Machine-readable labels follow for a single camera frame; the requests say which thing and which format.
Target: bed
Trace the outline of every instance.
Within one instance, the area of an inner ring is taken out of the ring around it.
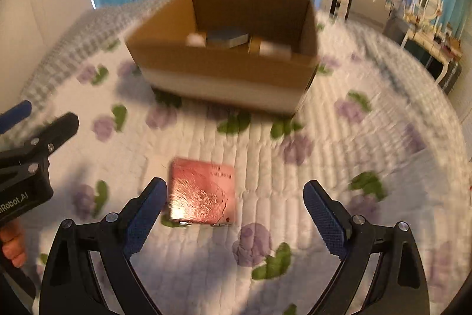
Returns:
[[[234,166],[237,218],[212,228],[160,216],[131,262],[163,313],[307,313],[339,263],[301,198],[313,179],[351,214],[409,223],[431,313],[440,313],[469,272],[469,171],[456,114],[421,64],[367,27],[320,14],[322,65],[302,108],[290,121],[246,115],[235,133],[227,122],[241,111],[153,92],[134,65],[125,36],[167,1],[87,13],[22,91],[33,113],[0,137],[3,148],[68,111],[80,120],[50,157],[53,198],[22,217],[32,278],[40,282],[62,220],[119,212],[146,186],[148,162],[166,179],[171,160],[185,157]],[[288,268],[267,274],[268,255],[288,258]],[[110,309],[121,313],[100,256],[93,259]],[[372,257],[351,312],[375,264]]]

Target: hand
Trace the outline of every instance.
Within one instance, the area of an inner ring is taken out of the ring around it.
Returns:
[[[21,267],[27,261],[24,246],[24,234],[18,219],[0,229],[0,240],[3,242],[3,254],[15,267]]]

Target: white wall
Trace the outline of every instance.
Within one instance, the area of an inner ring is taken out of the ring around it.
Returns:
[[[448,97],[462,125],[468,159],[472,158],[472,6],[462,32],[462,72]]]
[[[18,102],[42,57],[91,8],[90,0],[0,0],[0,112]]]

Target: open cardboard box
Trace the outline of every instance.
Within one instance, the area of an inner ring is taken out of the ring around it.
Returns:
[[[292,55],[186,45],[190,33],[224,28],[249,33],[253,48],[256,40],[289,45]],[[296,112],[319,64],[310,0],[171,0],[126,45],[155,88],[282,115]]]

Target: red book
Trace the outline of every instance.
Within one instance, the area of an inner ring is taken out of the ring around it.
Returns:
[[[168,193],[172,221],[229,225],[235,220],[234,167],[177,158]]]

